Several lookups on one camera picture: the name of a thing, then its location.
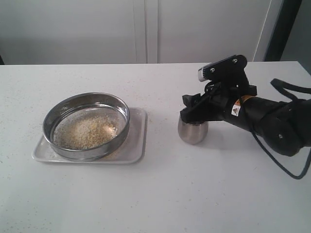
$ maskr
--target warning label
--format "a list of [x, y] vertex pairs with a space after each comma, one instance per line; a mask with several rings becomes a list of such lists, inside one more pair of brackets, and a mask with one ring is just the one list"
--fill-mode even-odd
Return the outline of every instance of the warning label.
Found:
[[[242, 96], [241, 99], [243, 100], [243, 103], [244, 103], [245, 101], [247, 101], [248, 99], [250, 99], [252, 97], [254, 97], [254, 96], [245, 95], [245, 96]], [[232, 106], [231, 114], [238, 117], [240, 109], [241, 109], [241, 104], [240, 104], [240, 101], [237, 100], [237, 101], [235, 101], [234, 105]]]

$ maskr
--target metal cup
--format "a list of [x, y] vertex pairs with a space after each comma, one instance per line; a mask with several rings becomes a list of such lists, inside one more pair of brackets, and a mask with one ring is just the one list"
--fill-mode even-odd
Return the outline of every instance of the metal cup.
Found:
[[202, 142], [208, 132], [208, 121], [197, 124], [185, 123], [179, 117], [178, 134], [180, 138], [189, 144], [195, 145]]

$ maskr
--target metal sieve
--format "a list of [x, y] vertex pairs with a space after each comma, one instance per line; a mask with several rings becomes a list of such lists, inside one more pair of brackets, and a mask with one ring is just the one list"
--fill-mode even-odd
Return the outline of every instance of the metal sieve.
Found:
[[43, 134], [53, 150], [75, 161], [92, 161], [126, 139], [130, 112], [118, 97], [85, 93], [68, 98], [47, 114]]

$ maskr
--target sieve mesh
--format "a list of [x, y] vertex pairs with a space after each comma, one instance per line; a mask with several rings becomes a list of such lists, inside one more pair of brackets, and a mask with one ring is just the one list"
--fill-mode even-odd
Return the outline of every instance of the sieve mesh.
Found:
[[75, 111], [52, 131], [52, 141], [61, 148], [85, 150], [109, 142], [125, 127], [126, 119], [111, 107], [88, 107]]

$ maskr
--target table surface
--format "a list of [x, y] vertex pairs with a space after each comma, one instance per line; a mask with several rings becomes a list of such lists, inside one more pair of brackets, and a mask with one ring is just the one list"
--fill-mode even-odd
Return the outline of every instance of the table surface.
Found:
[[[203, 65], [0, 66], [0, 232], [309, 232], [311, 172], [290, 178], [250, 133], [225, 122], [210, 123], [199, 145], [179, 138], [181, 96], [203, 92]], [[246, 74], [259, 96], [272, 100], [286, 100], [273, 78], [311, 86], [298, 62], [249, 63]], [[31, 158], [47, 112], [84, 92], [110, 93], [147, 111], [140, 162]], [[307, 152], [276, 157], [298, 174]]]

